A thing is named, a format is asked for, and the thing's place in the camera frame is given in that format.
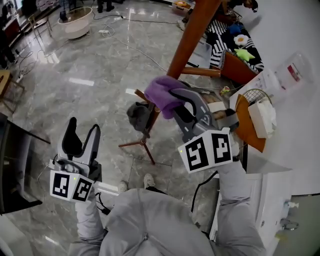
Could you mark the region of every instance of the marble floor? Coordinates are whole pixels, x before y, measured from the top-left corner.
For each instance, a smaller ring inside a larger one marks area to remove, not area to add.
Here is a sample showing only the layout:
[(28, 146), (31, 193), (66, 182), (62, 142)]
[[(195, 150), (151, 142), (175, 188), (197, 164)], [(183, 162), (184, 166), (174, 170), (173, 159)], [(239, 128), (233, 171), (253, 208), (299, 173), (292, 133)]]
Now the marble floor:
[[(125, 180), (130, 188), (142, 187), (144, 174), (151, 173), (158, 189), (190, 207), (197, 185), (212, 173), (209, 170), (187, 174), (177, 152), (177, 147), (183, 143), (181, 132), (173, 120), (165, 120), (162, 116), (156, 121), (147, 142), (155, 165), (140, 146), (118, 148), (118, 144), (141, 137), (126, 115), (128, 107), (139, 99), (126, 94), (125, 90), (143, 91), (153, 78), (165, 74), (151, 59), (123, 43), (146, 53), (167, 69), (183, 33), (176, 24), (169, 23), (175, 23), (181, 17), (172, 13), (168, 4), (146, 0), (126, 0), (122, 5), (115, 3), (115, 9), (109, 13), (98, 13), (95, 5), (96, 20), (91, 25), (91, 33), (84, 37), (66, 40), (63, 29), (57, 24), (58, 9), (50, 15), (52, 38), (43, 26), (38, 40), (30, 33), (17, 43), (15, 48), (21, 51), (21, 57), (10, 69), (15, 77), (19, 72), (27, 73), (21, 81), (26, 91), (13, 115), (0, 107), (15, 124), (51, 141), (51, 145), (40, 141), (32, 143), (27, 179), (27, 192), (44, 199), (43, 204), (6, 214), (30, 240), (35, 256), (66, 255), (70, 242), (77, 238), (74, 203), (49, 196), (50, 176), (46, 168), (49, 159), (57, 153), (58, 138), (71, 117), (77, 118), (77, 133), (82, 140), (94, 124), (100, 126), (97, 161), (102, 164), (102, 181), (107, 184), (117, 186), (119, 181)], [(130, 21), (115, 20), (115, 16), (102, 18), (114, 14), (123, 15)], [(102, 29), (112, 31), (104, 24), (110, 24), (117, 39), (97, 33)], [(229, 83), (190, 75), (182, 78), (198, 87)], [(90, 86), (79, 83), (81, 80), (90, 81)], [(17, 91), (10, 89), (7, 96), (15, 97), (16, 94)], [(213, 179), (197, 194), (193, 219), (202, 230), (211, 227), (217, 187)]]

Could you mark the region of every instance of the black and white striped fabric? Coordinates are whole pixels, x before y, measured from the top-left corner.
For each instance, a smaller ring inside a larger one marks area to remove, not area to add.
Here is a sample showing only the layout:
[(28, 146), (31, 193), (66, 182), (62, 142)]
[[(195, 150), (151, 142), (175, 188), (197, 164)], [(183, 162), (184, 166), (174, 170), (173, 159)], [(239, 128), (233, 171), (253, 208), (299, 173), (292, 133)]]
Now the black and white striped fabric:
[[(264, 70), (265, 66), (245, 26), (241, 22), (238, 22), (238, 25), (241, 29), (241, 34), (249, 37), (249, 40), (247, 44), (243, 47), (243, 49), (246, 49), (255, 57), (253, 59), (250, 59), (250, 61), (242, 61), (245, 64), (247, 64), (247, 66), (252, 71), (254, 71), (255, 73), (259, 73), (262, 70)], [(207, 35), (206, 42), (212, 45), (210, 64), (219, 69), (223, 68), (226, 51), (237, 56), (235, 53), (235, 48), (239, 48), (234, 41), (234, 37), (237, 36), (237, 34), (230, 34), (227, 28), (227, 24), (214, 19), (211, 21), (211, 23), (205, 31)]]

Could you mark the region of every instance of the gray shirt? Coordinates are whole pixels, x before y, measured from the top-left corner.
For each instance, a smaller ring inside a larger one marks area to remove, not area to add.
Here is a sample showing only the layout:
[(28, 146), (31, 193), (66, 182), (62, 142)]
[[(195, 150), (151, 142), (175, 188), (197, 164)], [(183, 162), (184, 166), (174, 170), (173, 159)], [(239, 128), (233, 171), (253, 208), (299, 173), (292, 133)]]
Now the gray shirt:
[(130, 189), (115, 200), (104, 231), (96, 206), (76, 203), (79, 241), (70, 256), (253, 256), (265, 248), (250, 209), (250, 187), (240, 162), (218, 169), (221, 206), (216, 242), (191, 219), (182, 201), (145, 189)]

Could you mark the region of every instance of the green plush toy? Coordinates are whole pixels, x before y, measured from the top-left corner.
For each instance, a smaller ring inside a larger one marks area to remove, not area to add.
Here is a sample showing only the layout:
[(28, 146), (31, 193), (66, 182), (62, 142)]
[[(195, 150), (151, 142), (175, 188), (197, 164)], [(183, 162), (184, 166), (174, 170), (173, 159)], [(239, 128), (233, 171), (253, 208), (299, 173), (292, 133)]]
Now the green plush toy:
[(251, 53), (249, 53), (247, 50), (245, 49), (234, 49), (235, 52), (236, 52), (236, 55), (242, 59), (242, 60), (245, 60), (245, 61), (249, 61), (251, 59), (254, 59), (255, 56), (253, 56)]

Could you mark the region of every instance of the purple cloth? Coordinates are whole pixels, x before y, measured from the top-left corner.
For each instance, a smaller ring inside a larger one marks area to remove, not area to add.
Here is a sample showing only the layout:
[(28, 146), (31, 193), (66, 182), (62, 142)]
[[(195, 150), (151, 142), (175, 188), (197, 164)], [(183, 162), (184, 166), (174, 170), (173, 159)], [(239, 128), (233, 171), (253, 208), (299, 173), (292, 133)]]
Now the purple cloth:
[(153, 79), (144, 91), (145, 97), (162, 111), (165, 119), (173, 118), (173, 109), (185, 104), (184, 100), (169, 93), (169, 90), (176, 88), (186, 88), (186, 86), (171, 76), (163, 75)]

